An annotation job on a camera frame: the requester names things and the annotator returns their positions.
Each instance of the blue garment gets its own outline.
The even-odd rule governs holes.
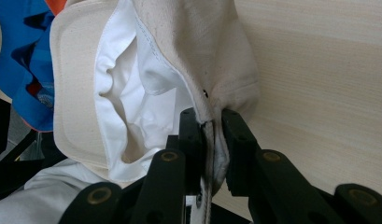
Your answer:
[[[0,0],[0,89],[24,121],[41,132],[53,130],[53,18],[44,0]],[[27,88],[35,84],[41,89],[32,94]]]

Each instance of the white cloth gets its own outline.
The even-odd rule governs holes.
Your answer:
[[[70,0],[52,24],[50,48],[54,137],[72,161],[0,202],[0,223],[55,223],[91,183],[131,184],[178,132],[188,107],[206,139],[202,197],[191,222],[208,223],[229,163],[221,110],[249,115],[259,95],[233,1]]]
[[[81,190],[106,181],[79,162],[66,159],[44,169],[0,201],[0,224],[58,223]]]

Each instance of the clothing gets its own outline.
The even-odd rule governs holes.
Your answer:
[[[65,6],[66,0],[45,0],[46,4],[48,4],[51,12],[57,16]]]
[[[51,223],[92,182],[128,186],[147,173],[167,136],[178,134],[179,113],[193,107],[206,161],[191,223],[208,223],[229,163],[221,110],[245,116],[258,98],[233,1],[68,1],[51,25],[50,48],[54,139],[70,160],[36,175],[0,202],[0,212],[32,197],[35,206],[13,205],[17,216]],[[38,209],[46,215],[29,216]]]
[[[61,161],[35,175],[24,189],[0,201],[0,223],[58,223],[82,189],[102,181],[106,180],[78,162]]]
[[[0,1],[0,90],[12,99],[14,109],[24,121],[41,132],[53,130],[49,42],[52,20],[53,15],[43,0]],[[31,94],[28,87],[35,83],[40,83],[42,88]]]

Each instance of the orange fabric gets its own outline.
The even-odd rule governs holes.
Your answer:
[[[55,16],[57,16],[57,14],[59,14],[63,10],[66,0],[45,0],[45,2],[50,8],[50,11]]]

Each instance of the round metal screw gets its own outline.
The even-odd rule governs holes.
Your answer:
[[[174,161],[178,159],[178,155],[175,152],[164,152],[161,158],[163,161]]]
[[[353,200],[362,203],[365,206],[373,206],[377,204],[377,198],[362,189],[350,189],[348,194]]]
[[[101,187],[99,189],[95,189],[88,195],[88,203],[89,204],[99,204],[108,200],[112,195],[112,190],[108,187]]]
[[[276,153],[274,153],[274,152],[265,152],[265,153],[263,153],[263,158],[266,161],[281,161],[281,157],[279,155],[277,155]]]

